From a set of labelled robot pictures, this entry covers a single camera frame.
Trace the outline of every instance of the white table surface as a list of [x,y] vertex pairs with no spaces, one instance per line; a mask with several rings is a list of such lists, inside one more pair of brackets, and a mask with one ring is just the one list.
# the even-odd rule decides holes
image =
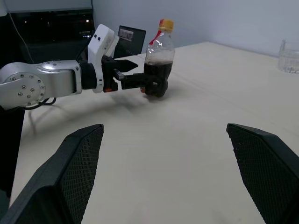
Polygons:
[[[143,58],[129,57],[139,64],[132,72]],[[82,223],[262,224],[226,125],[274,133],[298,154],[298,85],[273,57],[208,42],[178,48],[164,98],[84,91],[27,112],[12,201],[65,136],[103,123]]]

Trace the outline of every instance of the bottle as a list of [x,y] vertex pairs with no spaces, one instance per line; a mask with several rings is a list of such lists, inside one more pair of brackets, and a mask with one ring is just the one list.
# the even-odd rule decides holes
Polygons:
[[175,54],[175,48],[171,40],[172,31],[173,21],[162,19],[156,37],[148,45],[144,73],[158,76],[160,82],[141,88],[141,92],[147,95],[162,97],[168,88],[167,80],[172,69]]

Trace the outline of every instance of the silver robot arm segment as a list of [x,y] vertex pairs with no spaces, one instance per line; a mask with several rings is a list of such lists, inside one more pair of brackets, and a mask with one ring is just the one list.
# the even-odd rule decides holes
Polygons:
[[31,106],[47,98],[80,94],[82,89],[102,92],[101,59],[112,54],[118,40],[114,31],[99,25],[88,45],[88,63],[71,60],[5,65],[0,70],[0,106],[4,110]]

